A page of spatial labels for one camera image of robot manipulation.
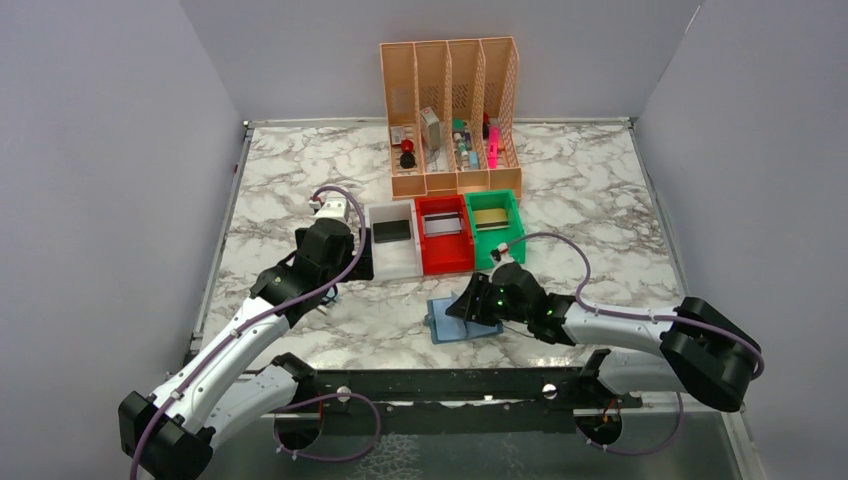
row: table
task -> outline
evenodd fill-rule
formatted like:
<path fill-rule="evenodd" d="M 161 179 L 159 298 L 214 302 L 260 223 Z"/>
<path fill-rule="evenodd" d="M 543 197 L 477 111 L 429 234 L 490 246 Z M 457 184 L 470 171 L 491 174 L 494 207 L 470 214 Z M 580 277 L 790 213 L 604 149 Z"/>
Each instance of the table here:
<path fill-rule="evenodd" d="M 307 198 L 321 185 L 348 188 L 361 204 L 391 200 L 385 125 L 269 127 L 254 131 L 217 273 L 203 344 L 247 297 L 256 276 L 294 249 L 312 224 Z M 624 125 L 517 124 L 526 232 L 558 231 L 592 263 L 587 300 L 655 307 L 680 294 L 663 235 Z M 550 292 L 571 294 L 585 274 L 576 253 L 534 239 L 524 265 Z M 429 298 L 460 293 L 469 275 L 340 285 L 327 314 L 310 312 L 252 368 L 292 352 L 314 368 L 485 368 L 580 365 L 594 346 L 547 345 L 523 325 L 472 342 L 433 345 Z"/>

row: red object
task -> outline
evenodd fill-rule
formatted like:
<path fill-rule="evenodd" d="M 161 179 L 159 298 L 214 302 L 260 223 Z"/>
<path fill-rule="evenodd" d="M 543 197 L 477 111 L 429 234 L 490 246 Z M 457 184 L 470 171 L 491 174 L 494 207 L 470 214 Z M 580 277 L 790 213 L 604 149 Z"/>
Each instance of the red object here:
<path fill-rule="evenodd" d="M 428 237 L 424 233 L 424 221 L 421 217 L 438 213 L 459 213 L 462 231 Z M 415 216 L 421 238 L 421 263 L 424 267 L 424 275 L 474 270 L 474 239 L 462 195 L 416 198 Z"/>

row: wall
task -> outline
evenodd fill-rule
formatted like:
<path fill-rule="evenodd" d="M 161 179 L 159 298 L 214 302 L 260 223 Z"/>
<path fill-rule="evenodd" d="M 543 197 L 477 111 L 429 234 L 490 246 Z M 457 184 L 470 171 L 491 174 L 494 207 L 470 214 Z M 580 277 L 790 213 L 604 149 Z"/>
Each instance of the wall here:
<path fill-rule="evenodd" d="M 176 369 L 243 127 L 176 1 L 0 0 L 0 478 L 126 475 Z"/>
<path fill-rule="evenodd" d="M 380 42 L 514 35 L 519 117 L 638 115 L 701 0 L 182 0 L 242 116 L 385 117 Z"/>
<path fill-rule="evenodd" d="M 771 479 L 843 478 L 848 4 L 707 0 L 637 123 L 694 294 L 763 345 Z"/>

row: robotic arm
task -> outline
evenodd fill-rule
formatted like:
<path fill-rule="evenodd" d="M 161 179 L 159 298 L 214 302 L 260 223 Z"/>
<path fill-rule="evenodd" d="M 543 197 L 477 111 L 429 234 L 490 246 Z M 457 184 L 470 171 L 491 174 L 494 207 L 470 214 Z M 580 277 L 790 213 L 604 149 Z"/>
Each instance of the robotic arm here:
<path fill-rule="evenodd" d="M 338 191 L 349 203 L 329 200 L 316 204 L 320 207 L 316 222 L 295 232 L 297 250 L 259 275 L 249 298 L 212 342 L 150 395 L 132 392 L 121 403 L 122 449 L 133 457 L 134 466 L 143 466 L 156 478 L 197 478 L 213 450 L 234 432 L 263 414 L 313 398 L 320 389 L 354 391 L 383 402 L 386 407 L 380 416 L 384 431 L 420 431 L 420 425 L 410 427 L 401 414 L 406 408 L 420 418 L 421 411 L 415 409 L 427 403 L 430 406 L 425 414 L 440 416 L 443 423 L 462 431 L 488 431 L 495 425 L 498 431 L 567 432 L 574 430 L 574 409 L 603 406 L 610 399 L 638 406 L 638 401 L 627 396 L 633 391 L 685 391 L 713 408 L 736 411 L 754 378 L 761 357 L 727 335 L 705 328 L 730 332 L 749 346 L 753 344 L 757 351 L 759 347 L 706 302 L 687 298 L 676 308 L 653 312 L 617 308 L 648 320 L 616 318 L 602 313 L 602 308 L 584 308 L 579 297 L 547 294 L 503 248 L 493 252 L 499 263 L 491 276 L 474 273 L 465 292 L 448 309 L 449 315 L 487 325 L 522 322 L 547 343 L 620 348 L 596 351 L 583 368 L 490 372 L 316 372 L 286 354 L 248 381 L 239 381 L 249 364 L 316 308 L 336 281 L 373 278 L 370 231 L 365 228 L 359 206 L 341 189 L 322 190 Z M 355 255 L 354 236 L 347 225 L 350 204 L 356 208 L 360 224 L 360 249 Z M 665 320 L 670 317 L 680 320 Z M 392 386 L 382 388 L 381 382 L 391 382 Z M 503 382 L 509 387 L 500 386 Z M 507 409 L 511 412 L 509 419 L 504 419 L 504 409 L 498 408 L 496 422 L 487 418 L 473 425 L 467 423 L 475 415 L 492 413 L 491 405 L 475 403 L 484 397 L 520 403 Z M 390 405 L 398 401 L 405 406 L 393 409 Z M 446 401 L 466 402 L 467 408 L 434 410 L 434 404 L 442 407 L 440 402 Z M 361 434 L 357 419 L 370 415 L 357 411 L 351 402 L 326 404 L 320 410 L 320 414 L 310 410 L 312 420 L 306 422 L 322 433 L 335 428 L 342 430 L 339 434 Z M 562 422 L 552 422 L 551 412 L 561 415 L 556 418 Z M 326 418 L 334 415 L 343 420 L 339 424 L 347 426 L 328 427 Z"/>

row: pink object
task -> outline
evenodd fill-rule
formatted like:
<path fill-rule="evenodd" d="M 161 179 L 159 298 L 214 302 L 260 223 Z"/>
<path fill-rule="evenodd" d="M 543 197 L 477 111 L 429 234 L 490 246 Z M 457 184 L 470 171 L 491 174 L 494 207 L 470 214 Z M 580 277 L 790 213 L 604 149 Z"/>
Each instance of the pink object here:
<path fill-rule="evenodd" d="M 501 131 L 498 127 L 489 127 L 489 169 L 498 168 L 498 143 Z"/>

